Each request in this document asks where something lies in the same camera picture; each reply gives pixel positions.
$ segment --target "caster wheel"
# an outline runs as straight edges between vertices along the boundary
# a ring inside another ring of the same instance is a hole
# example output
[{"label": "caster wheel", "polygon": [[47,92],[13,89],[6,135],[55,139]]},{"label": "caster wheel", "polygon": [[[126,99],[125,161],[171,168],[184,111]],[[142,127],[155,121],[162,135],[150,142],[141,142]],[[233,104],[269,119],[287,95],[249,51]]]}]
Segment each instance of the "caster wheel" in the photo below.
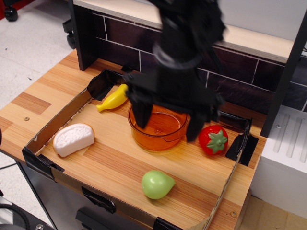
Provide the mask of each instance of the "caster wheel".
[{"label": "caster wheel", "polygon": [[12,6],[4,10],[4,15],[9,22],[15,22],[18,18],[17,10]]},{"label": "caster wheel", "polygon": [[67,35],[67,42],[69,44],[69,46],[72,48],[72,49],[75,49],[76,48],[76,43],[75,43],[75,37],[73,35],[73,33],[69,33],[69,35]]}]

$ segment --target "bread slice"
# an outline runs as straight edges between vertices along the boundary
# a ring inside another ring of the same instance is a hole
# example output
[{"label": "bread slice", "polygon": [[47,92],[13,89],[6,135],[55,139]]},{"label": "bread slice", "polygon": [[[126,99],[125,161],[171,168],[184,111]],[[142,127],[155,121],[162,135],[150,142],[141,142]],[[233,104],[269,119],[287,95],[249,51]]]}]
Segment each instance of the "bread slice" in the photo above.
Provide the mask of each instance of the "bread slice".
[{"label": "bread slice", "polygon": [[60,130],[53,139],[54,151],[66,157],[75,151],[94,143],[95,135],[91,126],[77,123]]}]

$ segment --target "wood grain surface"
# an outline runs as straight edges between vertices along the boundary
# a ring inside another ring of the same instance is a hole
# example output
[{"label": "wood grain surface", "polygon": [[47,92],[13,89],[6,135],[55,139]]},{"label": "wood grain surface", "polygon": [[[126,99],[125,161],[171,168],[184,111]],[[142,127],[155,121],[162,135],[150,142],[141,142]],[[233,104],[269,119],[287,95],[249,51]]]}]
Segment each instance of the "wood grain surface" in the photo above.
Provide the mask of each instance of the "wood grain surface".
[{"label": "wood grain surface", "polygon": [[[24,162],[22,148],[104,69],[120,72],[119,66],[100,59],[86,71],[80,71],[76,51],[73,51],[0,111],[1,150]],[[93,145],[61,158],[53,151],[51,141],[40,154],[63,167],[66,175],[183,229],[206,219],[235,162],[223,154],[208,156],[197,141],[187,143],[184,139],[173,149],[159,154],[146,151],[131,135],[127,120],[129,101],[101,113],[95,106],[99,103],[93,100],[70,123],[90,124],[95,131]],[[264,115],[228,103],[223,111],[252,117],[251,133],[260,140],[249,166],[238,165],[211,230],[234,229],[266,141],[259,136]],[[237,132],[229,127],[226,130],[231,144]],[[170,193],[160,200],[148,199],[141,187],[142,176],[154,169],[164,171],[176,182]]]}]

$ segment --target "yellow banana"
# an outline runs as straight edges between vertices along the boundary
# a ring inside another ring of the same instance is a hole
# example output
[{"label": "yellow banana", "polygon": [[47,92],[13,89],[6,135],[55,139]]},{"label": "yellow banana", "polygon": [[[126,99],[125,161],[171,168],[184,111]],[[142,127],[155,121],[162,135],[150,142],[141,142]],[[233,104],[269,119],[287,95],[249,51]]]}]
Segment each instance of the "yellow banana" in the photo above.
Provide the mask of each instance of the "yellow banana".
[{"label": "yellow banana", "polygon": [[108,96],[102,104],[96,105],[98,111],[101,112],[104,109],[114,109],[123,104],[128,98],[126,96],[127,90],[128,90],[128,85],[121,84],[119,88],[115,92],[113,92],[110,96]]}]

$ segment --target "plastic bowl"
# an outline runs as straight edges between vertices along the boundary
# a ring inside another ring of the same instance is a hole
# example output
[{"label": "plastic bowl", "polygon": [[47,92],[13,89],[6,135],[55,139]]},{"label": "plastic bowl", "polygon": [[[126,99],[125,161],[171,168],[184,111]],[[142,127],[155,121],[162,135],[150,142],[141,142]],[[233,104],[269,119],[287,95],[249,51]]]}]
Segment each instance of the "plastic bowl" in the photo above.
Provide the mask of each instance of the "plastic bowl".
[{"label": "plastic bowl", "polygon": [[152,115],[144,129],[136,124],[132,107],[128,110],[128,120],[133,138],[141,147],[161,151],[180,142],[187,132],[189,116],[154,104]]}]

